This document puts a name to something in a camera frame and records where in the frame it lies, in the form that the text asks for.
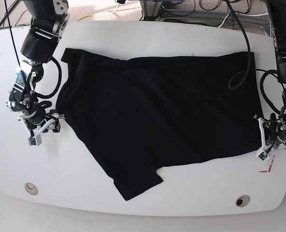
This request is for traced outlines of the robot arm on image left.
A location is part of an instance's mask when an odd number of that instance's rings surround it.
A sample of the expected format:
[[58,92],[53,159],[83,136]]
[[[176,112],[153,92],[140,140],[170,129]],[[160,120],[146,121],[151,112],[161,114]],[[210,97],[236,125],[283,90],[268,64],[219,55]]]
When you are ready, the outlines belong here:
[[[45,110],[51,106],[49,99],[61,84],[61,66],[53,53],[70,15],[66,0],[26,0],[24,4],[31,14],[30,29],[21,47],[25,59],[18,61],[16,80],[6,104],[11,111],[21,113],[30,137],[34,137],[34,130],[48,120],[58,123],[58,119]],[[51,94],[43,95],[37,93],[35,87],[43,78],[43,65],[50,61],[58,69],[57,85]]]

